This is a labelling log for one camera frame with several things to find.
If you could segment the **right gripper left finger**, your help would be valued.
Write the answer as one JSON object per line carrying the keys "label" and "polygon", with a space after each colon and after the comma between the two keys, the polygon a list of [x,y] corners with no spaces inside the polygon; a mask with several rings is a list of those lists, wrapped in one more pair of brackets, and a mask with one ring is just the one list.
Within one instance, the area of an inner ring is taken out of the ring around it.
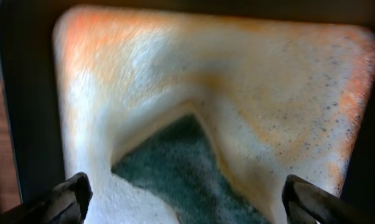
{"label": "right gripper left finger", "polygon": [[82,224],[93,192],[88,176],[78,172],[50,192],[0,215],[0,224]]}

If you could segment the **green yellow sponge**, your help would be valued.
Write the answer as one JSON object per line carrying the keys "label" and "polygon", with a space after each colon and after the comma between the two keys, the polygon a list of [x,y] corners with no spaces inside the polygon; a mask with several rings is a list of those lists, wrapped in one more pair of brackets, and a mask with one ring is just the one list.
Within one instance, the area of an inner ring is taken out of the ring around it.
{"label": "green yellow sponge", "polygon": [[124,153],[111,171],[170,206],[179,223],[267,223],[237,193],[192,104],[158,116],[153,132]]}

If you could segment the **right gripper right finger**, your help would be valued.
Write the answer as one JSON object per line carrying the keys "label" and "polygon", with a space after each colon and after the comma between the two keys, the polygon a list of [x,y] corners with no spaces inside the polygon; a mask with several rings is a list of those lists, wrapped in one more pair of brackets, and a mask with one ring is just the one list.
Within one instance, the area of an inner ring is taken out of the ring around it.
{"label": "right gripper right finger", "polygon": [[293,174],[285,180],[282,202],[289,224],[375,223],[375,216],[360,211]]}

